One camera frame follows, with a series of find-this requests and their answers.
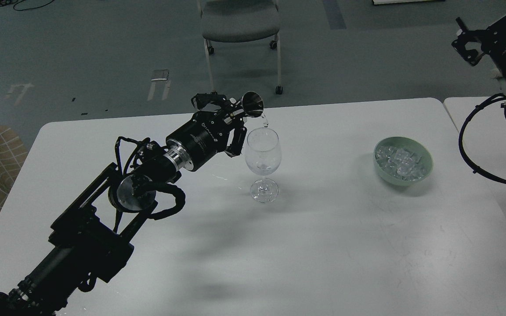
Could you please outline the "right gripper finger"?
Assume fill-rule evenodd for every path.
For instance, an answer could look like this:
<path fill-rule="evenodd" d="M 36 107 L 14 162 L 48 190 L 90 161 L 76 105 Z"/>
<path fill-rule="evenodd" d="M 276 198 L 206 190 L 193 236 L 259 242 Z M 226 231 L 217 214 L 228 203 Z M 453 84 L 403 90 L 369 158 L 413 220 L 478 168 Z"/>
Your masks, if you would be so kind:
<path fill-rule="evenodd" d="M 485 29 L 470 30 L 462 18 L 455 19 L 459 27 L 456 39 L 452 41 L 452 47 L 461 58 L 470 66 L 477 66 L 484 56 L 492 58 L 490 50 L 484 50 L 484 44 L 492 40 L 492 26 Z"/>

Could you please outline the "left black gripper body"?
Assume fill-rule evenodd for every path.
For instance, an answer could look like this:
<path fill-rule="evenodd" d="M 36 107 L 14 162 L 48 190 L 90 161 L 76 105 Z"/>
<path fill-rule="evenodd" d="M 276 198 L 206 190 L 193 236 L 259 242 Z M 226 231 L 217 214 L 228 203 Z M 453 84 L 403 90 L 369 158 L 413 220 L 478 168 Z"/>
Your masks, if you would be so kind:
<path fill-rule="evenodd" d="M 166 138 L 166 158 L 177 170 L 197 171 L 218 153 L 225 152 L 238 121 L 189 120 Z"/>

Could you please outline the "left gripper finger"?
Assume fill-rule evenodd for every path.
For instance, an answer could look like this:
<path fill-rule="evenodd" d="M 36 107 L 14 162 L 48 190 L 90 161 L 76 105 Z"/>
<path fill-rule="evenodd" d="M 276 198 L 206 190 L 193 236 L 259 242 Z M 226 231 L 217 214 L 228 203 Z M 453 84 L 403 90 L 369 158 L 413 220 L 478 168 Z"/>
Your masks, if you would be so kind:
<path fill-rule="evenodd" d="M 235 128 L 233 128 L 232 132 L 231 142 L 225 150 L 227 156 L 231 158 L 241 155 L 245 138 L 247 136 L 247 128 L 245 127 L 245 124 L 238 124 Z"/>
<path fill-rule="evenodd" d="M 242 121 L 237 102 L 217 93 L 198 93 L 191 98 L 195 109 L 192 121 Z"/>

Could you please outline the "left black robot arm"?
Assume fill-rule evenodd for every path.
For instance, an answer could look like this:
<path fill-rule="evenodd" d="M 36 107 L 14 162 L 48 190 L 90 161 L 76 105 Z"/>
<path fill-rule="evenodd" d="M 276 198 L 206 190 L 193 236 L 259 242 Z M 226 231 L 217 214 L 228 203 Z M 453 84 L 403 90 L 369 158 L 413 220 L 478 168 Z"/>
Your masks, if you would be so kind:
<path fill-rule="evenodd" d="M 166 144 L 120 136 L 116 162 L 109 164 L 52 223 L 52 251 L 16 288 L 0 292 L 0 316 L 54 316 L 75 291 L 109 282 L 134 252 L 131 240 L 149 220 L 180 212 L 185 192 L 176 186 L 181 170 L 194 172 L 218 153 L 242 152 L 247 117 L 263 114 L 255 92 L 233 101 L 199 93 L 195 113 L 169 134 Z"/>

